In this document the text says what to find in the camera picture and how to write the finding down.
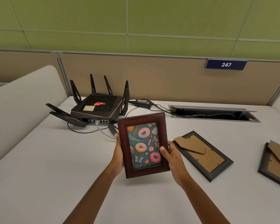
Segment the red logo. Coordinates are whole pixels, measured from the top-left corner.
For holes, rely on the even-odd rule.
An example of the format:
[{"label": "red logo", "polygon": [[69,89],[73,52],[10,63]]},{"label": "red logo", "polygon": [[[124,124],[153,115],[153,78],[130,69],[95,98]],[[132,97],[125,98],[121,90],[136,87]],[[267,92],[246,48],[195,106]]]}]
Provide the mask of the red logo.
[{"label": "red logo", "polygon": [[98,106],[98,105],[105,105],[105,103],[102,103],[102,102],[96,102],[96,103],[94,104],[94,106]]}]

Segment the green acoustic panel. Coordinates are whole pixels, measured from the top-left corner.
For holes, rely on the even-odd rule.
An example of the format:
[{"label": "green acoustic panel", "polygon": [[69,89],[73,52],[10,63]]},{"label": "green acoustic panel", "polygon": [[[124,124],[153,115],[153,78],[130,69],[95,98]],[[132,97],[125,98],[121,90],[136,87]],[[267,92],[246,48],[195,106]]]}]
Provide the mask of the green acoustic panel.
[{"label": "green acoustic panel", "polygon": [[280,40],[280,0],[255,0],[240,38]]},{"label": "green acoustic panel", "polygon": [[82,33],[25,31],[29,44],[35,50],[76,52],[127,52],[126,35],[98,35]]},{"label": "green acoustic panel", "polygon": [[238,41],[231,57],[280,60],[280,42]]},{"label": "green acoustic panel", "polygon": [[235,40],[129,35],[129,53],[134,54],[229,57],[234,44]]},{"label": "green acoustic panel", "polygon": [[11,0],[23,30],[127,33],[125,0]]},{"label": "green acoustic panel", "polygon": [[9,0],[0,0],[0,29],[21,30]]},{"label": "green acoustic panel", "polygon": [[22,31],[0,30],[0,49],[30,49]]},{"label": "green acoustic panel", "polygon": [[253,0],[128,0],[128,32],[237,38]]}]

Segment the desk surface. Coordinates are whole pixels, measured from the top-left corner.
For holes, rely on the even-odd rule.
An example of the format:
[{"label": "desk surface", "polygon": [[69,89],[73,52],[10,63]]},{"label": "desk surface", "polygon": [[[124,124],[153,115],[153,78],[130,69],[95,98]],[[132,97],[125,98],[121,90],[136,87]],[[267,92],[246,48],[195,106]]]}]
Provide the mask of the desk surface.
[{"label": "desk surface", "polygon": [[[194,130],[234,161],[209,183],[183,157],[191,176],[232,224],[280,224],[280,185],[257,173],[264,143],[280,143],[278,111],[268,106],[155,103],[258,111],[254,115],[261,123],[167,117],[167,134],[172,140]],[[74,105],[69,97],[60,108],[70,112]],[[137,108],[129,116],[148,113],[152,112]],[[73,129],[87,132],[96,127]],[[62,223],[109,163],[114,146],[101,132],[78,134],[64,121],[48,116],[0,161],[0,224]],[[95,223],[153,222],[200,223],[170,172],[126,179],[122,171]]]}]

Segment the hand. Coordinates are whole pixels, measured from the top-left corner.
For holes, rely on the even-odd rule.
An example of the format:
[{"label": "hand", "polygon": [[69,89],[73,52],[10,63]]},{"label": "hand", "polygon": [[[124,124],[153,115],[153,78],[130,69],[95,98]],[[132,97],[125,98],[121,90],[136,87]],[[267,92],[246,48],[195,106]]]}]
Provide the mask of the hand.
[{"label": "hand", "polygon": [[188,173],[186,166],[184,165],[184,161],[182,160],[182,156],[175,145],[168,141],[168,146],[169,152],[163,146],[160,147],[160,151],[169,163],[173,179],[180,187],[183,188],[185,182],[190,179],[191,176]]},{"label": "hand", "polygon": [[123,169],[123,155],[122,155],[122,150],[121,150],[121,146],[120,146],[119,134],[116,133],[115,137],[116,137],[116,145],[115,145],[112,160],[108,165],[108,168],[114,174],[114,177],[119,175]]}]

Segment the number sign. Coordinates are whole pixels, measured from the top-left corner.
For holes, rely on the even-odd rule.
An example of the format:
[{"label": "number sign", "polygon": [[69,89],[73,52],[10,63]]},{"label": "number sign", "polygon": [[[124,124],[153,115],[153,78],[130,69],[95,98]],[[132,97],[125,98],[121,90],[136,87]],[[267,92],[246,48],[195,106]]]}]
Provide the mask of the number sign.
[{"label": "number sign", "polygon": [[247,61],[208,59],[205,68],[243,70]]}]

